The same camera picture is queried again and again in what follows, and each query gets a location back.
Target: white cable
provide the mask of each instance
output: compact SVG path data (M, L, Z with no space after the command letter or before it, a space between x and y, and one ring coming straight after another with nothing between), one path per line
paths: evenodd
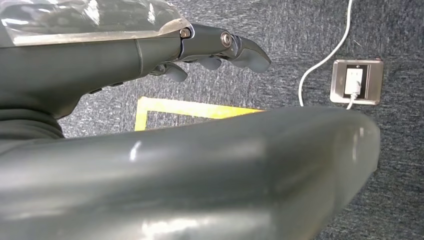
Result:
M357 97L358 97L357 94L350 95L350 102L349 102L349 105L346 108L347 110L350 110L352 108L352 106L354 105L354 102L357 99Z
M351 14L352 14L352 3L353 0L349 0L349 5L347 6L347 23L346 23L346 31L344 32L343 38L341 39L341 41L338 43L338 45L334 48L334 50L330 53L330 55L328 55L326 58L324 58L324 60L320 61L317 65L309 68L302 76L302 79L300 80L299 83L299 90L298 90L298 95L299 95L299 103L300 106L304 106L304 101L302 99L302 88L305 82L306 77L315 69L321 67L323 64L325 64L330 58L332 58L334 56L334 54L336 54L336 52L340 49L340 47L343 45L343 43L345 42L346 38L348 37L349 34L349 30L351 29Z

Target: power socket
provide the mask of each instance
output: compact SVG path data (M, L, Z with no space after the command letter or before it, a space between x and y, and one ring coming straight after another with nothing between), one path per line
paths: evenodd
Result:
M360 83L360 91L354 104L377 105L380 103L384 64L381 60L336 60L333 65L330 100L348 104Z

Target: yellow floor marking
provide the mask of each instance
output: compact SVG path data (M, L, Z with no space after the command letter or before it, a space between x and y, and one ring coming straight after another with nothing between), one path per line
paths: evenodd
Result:
M137 103L137 113L135 116L136 131L146 130L148 111L188 115L209 119L225 119L245 114L262 112L262 110L258 109L222 106L191 101L149 98L142 96Z

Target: metal screw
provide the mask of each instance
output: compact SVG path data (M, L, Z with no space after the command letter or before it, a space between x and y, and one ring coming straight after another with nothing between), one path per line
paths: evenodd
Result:
M179 31L179 36L183 39L189 38L191 36L191 32L188 28L183 28Z
M221 42L224 47L231 47L231 44L233 43L233 38L231 37L231 34L227 31L223 31L221 34Z

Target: metal outlet cover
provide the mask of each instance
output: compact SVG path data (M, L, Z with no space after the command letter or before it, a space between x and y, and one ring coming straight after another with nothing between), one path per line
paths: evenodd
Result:
M350 98L345 96L346 72L348 65L368 65L365 98L353 103L377 105L383 85L384 63L381 60L336 60L333 65L330 100L333 103L348 104Z

